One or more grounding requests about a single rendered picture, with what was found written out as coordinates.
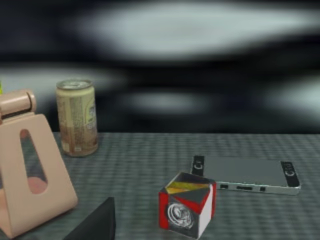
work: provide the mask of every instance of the charging port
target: charging port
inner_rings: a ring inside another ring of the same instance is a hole
[[[229,186],[227,184],[221,184],[220,189],[228,189]]]
[[[236,189],[250,191],[250,190],[252,190],[252,187],[250,187],[250,186],[237,186]]]

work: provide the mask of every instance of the smartphone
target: smartphone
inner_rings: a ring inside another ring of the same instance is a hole
[[[301,184],[290,161],[194,156],[191,173],[215,180],[217,189],[297,195]]]

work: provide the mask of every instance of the gray tabletop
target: gray tabletop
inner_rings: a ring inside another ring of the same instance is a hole
[[[116,240],[186,239],[158,227],[158,192],[197,154],[292,161],[302,183],[298,196],[218,191],[202,240],[320,239],[320,135],[102,133],[99,144],[88,157],[63,156],[76,209],[17,240],[62,240],[108,197],[115,197]],[[39,175],[31,145],[23,148],[28,171]]]

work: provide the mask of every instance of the beige can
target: beige can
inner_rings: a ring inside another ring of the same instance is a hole
[[[95,89],[89,80],[64,80],[56,85],[63,151],[83,157],[98,149]]]

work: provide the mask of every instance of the small cube box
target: small cube box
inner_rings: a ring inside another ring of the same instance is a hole
[[[216,192],[214,180],[180,172],[159,192],[160,228],[199,239],[215,214]]]

